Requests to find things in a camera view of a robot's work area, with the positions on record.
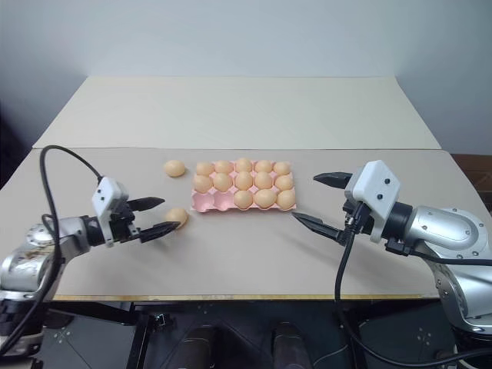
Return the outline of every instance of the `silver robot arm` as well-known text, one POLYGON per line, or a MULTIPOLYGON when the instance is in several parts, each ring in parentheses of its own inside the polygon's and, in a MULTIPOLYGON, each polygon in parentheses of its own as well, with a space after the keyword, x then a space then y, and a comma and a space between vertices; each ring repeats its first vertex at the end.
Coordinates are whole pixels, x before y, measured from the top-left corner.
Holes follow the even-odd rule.
MULTIPOLYGON (((387 249, 397 246, 439 259, 492 260, 484 223, 468 211, 417 206, 409 215, 395 209, 400 182, 382 161, 367 163, 351 176, 345 196, 356 205, 362 201, 374 219, 371 240, 389 240, 387 249), (396 214, 407 215, 398 218, 396 214)), ((464 331, 492 334, 492 269, 479 265, 449 265, 424 259, 434 273, 444 310, 450 323, 464 331)))
MULTIPOLYGON (((492 260, 484 223, 468 211, 419 206, 412 211, 404 240, 416 251, 440 259, 492 260)), ((492 334, 492 269, 425 260, 450 323, 463 331, 492 334)))
MULTIPOLYGON (((42 324, 48 302, 55 296, 67 263, 91 247, 139 239, 142 243, 162 237, 176 229, 179 222, 167 221, 145 230, 135 227, 133 211, 144 211, 164 202, 160 198, 128 201, 125 188, 112 178, 98 184, 92 203, 95 217, 64 218, 58 221, 62 263, 56 280, 49 287, 43 304, 29 317, 22 336, 5 356, 30 356, 39 351, 43 338, 42 324)), ((52 222, 47 221, 51 229, 52 222)), ((16 329, 19 321, 41 297, 53 267, 55 243, 43 224, 31 227, 24 244, 14 250, 0 269, 0 344, 16 329)))
MULTIPOLYGON (((434 274, 458 351, 492 347, 492 250, 482 220, 456 208, 412 208, 397 202, 400 182, 382 161, 370 161, 354 174, 324 173, 314 180, 345 190, 346 227, 363 205, 368 217, 359 231, 374 243, 386 239, 387 251, 424 259, 434 274)), ((345 245, 344 231, 306 214, 293 215, 312 231, 345 245)), ((492 367, 492 357, 469 363, 492 367)))

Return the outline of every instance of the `wooden table edge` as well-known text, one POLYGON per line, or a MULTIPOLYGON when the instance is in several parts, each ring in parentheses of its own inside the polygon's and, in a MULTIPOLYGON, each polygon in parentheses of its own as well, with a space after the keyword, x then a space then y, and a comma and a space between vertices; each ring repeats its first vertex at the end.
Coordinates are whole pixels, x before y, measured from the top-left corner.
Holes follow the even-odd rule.
MULTIPOLYGON (((415 300, 438 298, 423 294, 343 294, 344 300, 415 300)), ((332 294, 187 294, 176 296, 131 295, 55 295, 55 301, 261 301, 261 300, 334 300, 332 294)))

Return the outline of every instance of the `pink egg carton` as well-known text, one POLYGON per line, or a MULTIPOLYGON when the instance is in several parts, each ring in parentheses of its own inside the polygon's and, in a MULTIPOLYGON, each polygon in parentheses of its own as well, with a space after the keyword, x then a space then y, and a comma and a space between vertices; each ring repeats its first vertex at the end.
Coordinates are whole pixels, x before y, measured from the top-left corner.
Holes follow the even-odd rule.
MULTIPOLYGON (((219 191, 217 188, 214 188, 212 186, 212 188, 204 194, 192 189, 191 190, 191 209, 192 210, 196 210, 198 212, 205 213, 206 211, 210 211, 210 210, 226 211, 229 209, 239 209, 242 211, 246 211, 246 210, 251 209, 251 208, 257 208, 257 209, 261 209, 261 210, 279 209, 282 211, 289 211, 289 210, 293 210, 296 208, 296 204, 294 204, 289 209, 281 209, 280 206, 277 205, 277 203, 274 203, 269 208, 260 208, 258 205, 256 205, 254 203, 254 201, 253 201, 253 204, 251 204, 248 208, 245 208, 245 209, 239 208, 234 203, 234 194, 237 191, 239 191, 239 188, 235 187, 235 185, 234 185, 236 176, 238 175, 238 172, 236 171, 236 167, 234 165, 234 162, 233 161, 230 161, 230 162, 232 163, 232 166, 234 169, 229 174, 229 176, 232 178, 232 186, 226 192, 219 191)), ((250 191, 251 194, 254 195, 256 193, 256 191, 258 191, 258 189, 259 189, 258 187, 256 187, 254 185, 254 178, 256 177, 256 174, 257 174, 257 172, 254 171, 254 166, 256 165, 257 162, 251 161, 251 163, 253 165, 253 170, 250 171, 249 173, 251 174, 251 177, 253 177, 253 185, 248 189, 248 191, 250 191)), ((271 161, 271 165, 273 167, 275 165, 275 161, 271 161)), ((273 190, 273 192, 275 192, 275 194, 278 194, 279 192, 281 192, 281 190, 279 188, 275 187, 275 180, 277 179, 277 177, 279 177, 279 175, 277 173, 275 173, 274 171, 271 171, 268 174, 270 175, 272 182, 273 182, 273 186, 270 189, 273 190)), ((209 177, 212 178, 212 180, 213 180, 215 175, 217 175, 217 172, 214 171, 209 177)), ((288 176, 293 179, 292 171, 288 174, 288 176)))

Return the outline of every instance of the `white tabletop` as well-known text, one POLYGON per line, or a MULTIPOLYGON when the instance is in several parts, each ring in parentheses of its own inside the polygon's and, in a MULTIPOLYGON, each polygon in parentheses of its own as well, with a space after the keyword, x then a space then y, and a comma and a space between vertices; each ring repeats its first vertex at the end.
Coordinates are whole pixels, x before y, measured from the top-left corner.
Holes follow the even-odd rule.
MULTIPOLYGON (((344 192, 312 180, 326 171, 354 171, 383 159, 402 182, 400 201, 456 207, 492 218, 450 155, 438 150, 164 150, 96 148, 76 150, 101 173, 116 178, 131 198, 158 196, 159 207, 136 213, 150 227, 173 207, 190 208, 196 161, 286 160, 292 163, 298 210, 343 225, 344 192), (169 178, 162 165, 185 162, 189 171, 169 178)), ((0 258, 22 243, 24 233, 48 210, 33 150, 0 191, 0 258)), ((53 152, 48 175, 60 217, 92 215, 93 175, 73 158, 53 152)), ((73 260, 58 289, 59 299, 165 300, 185 298, 329 298, 343 249, 310 232, 288 212, 226 211, 200 214, 166 237, 140 244, 93 248, 73 260)), ((390 254, 366 235, 357 237, 342 288, 346 297, 436 297, 431 271, 418 258, 390 254)))
POLYGON ((35 148, 440 146, 394 77, 89 77, 35 148))

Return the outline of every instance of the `brown egg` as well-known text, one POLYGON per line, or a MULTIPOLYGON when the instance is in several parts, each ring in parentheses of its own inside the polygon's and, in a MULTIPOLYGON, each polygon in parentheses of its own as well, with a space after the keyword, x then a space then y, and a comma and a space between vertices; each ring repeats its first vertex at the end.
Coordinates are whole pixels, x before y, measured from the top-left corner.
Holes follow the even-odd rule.
POLYGON ((236 160, 236 171, 252 171, 253 164, 251 160, 246 158, 241 158, 236 160))
POLYGON ((211 175, 214 172, 214 165, 207 161, 197 163, 197 175, 211 175))
POLYGON ((282 191, 277 195, 277 205, 280 209, 287 210, 295 204, 295 193, 292 190, 282 191))
POLYGON ((278 175, 288 175, 291 172, 291 165, 286 161, 279 161, 274 165, 274 172, 278 175))
POLYGON ((179 177, 186 172, 186 167, 182 161, 170 160, 164 164, 164 170, 169 177, 179 177))
POLYGON ((264 171, 257 173, 254 177, 254 185, 259 189, 271 188, 272 183, 270 175, 264 171))
POLYGON ((225 173, 217 173, 214 177, 214 187, 226 192, 232 186, 232 178, 225 173))
POLYGON ((281 191, 290 190, 294 187, 294 181, 290 175, 281 175, 275 180, 275 187, 281 191))
POLYGON ((193 177, 193 188, 197 192, 204 194, 212 188, 212 180, 206 175, 195 175, 193 177))
POLYGON ((272 206, 277 200, 277 195, 272 190, 258 190, 254 196, 254 203, 260 208, 266 209, 272 206))
POLYGON ((229 174, 233 171, 234 165, 230 161, 227 160, 219 160, 215 162, 215 171, 217 173, 225 173, 229 174))
POLYGON ((234 184, 240 190, 248 190, 253 185, 253 177, 247 171, 241 171, 236 175, 234 184))
POLYGON ((254 166, 255 171, 271 171, 271 162, 269 160, 260 160, 254 166))
POLYGON ((173 208, 166 213, 164 219, 166 221, 181 222, 181 224, 178 226, 178 228, 181 228, 183 225, 185 225, 186 221, 188 220, 188 213, 186 212, 185 209, 173 208))
POLYGON ((253 204, 253 195, 250 191, 238 191, 234 194, 234 204, 240 209, 246 209, 253 204))

